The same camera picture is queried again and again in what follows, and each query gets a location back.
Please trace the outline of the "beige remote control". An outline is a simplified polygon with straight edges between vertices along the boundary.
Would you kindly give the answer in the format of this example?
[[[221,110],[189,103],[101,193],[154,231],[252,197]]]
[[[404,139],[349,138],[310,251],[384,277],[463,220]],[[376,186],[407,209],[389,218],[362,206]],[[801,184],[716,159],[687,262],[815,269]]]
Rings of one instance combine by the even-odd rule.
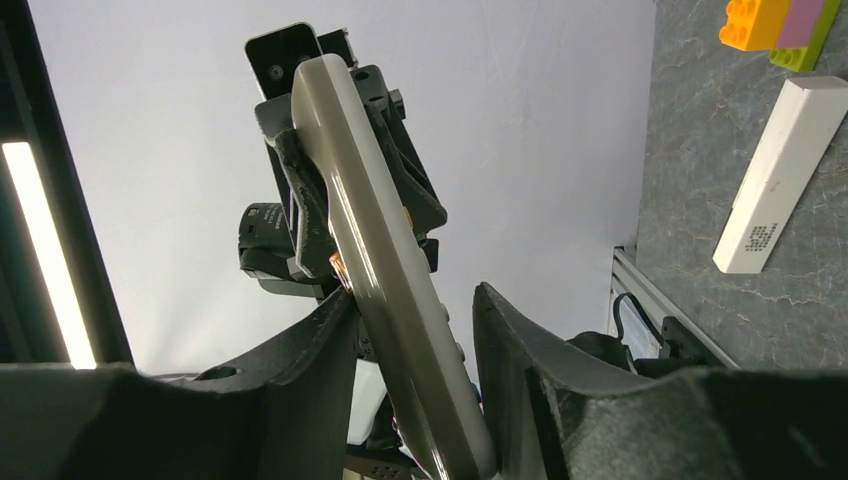
[[[489,479],[495,448],[426,258],[344,61],[296,70],[291,114],[327,188],[329,225],[400,435],[433,479]]]

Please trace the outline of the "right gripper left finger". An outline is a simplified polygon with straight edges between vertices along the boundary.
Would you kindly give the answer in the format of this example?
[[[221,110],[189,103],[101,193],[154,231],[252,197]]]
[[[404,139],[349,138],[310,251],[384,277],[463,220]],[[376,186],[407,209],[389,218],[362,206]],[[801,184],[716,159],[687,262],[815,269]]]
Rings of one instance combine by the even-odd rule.
[[[152,386],[133,478],[341,478],[357,327],[352,296],[337,289],[248,352]]]

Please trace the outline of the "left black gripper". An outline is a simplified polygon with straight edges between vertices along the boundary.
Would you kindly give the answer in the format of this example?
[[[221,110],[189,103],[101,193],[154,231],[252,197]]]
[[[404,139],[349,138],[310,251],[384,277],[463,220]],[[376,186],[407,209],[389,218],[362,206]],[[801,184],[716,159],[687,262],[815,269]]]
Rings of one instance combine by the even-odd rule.
[[[348,33],[287,26],[247,41],[263,99],[255,117],[280,194],[239,226],[241,270],[266,291],[321,299],[439,266],[439,200],[405,128],[401,94],[361,65]]]

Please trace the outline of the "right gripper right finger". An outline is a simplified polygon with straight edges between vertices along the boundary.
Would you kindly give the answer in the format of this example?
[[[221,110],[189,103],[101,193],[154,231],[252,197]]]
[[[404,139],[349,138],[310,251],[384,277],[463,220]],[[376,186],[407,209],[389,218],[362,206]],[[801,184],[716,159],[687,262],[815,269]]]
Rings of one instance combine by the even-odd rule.
[[[618,340],[564,340],[486,282],[474,291],[473,331],[499,478],[662,478],[662,455],[638,439],[619,398],[651,381],[628,369]]]

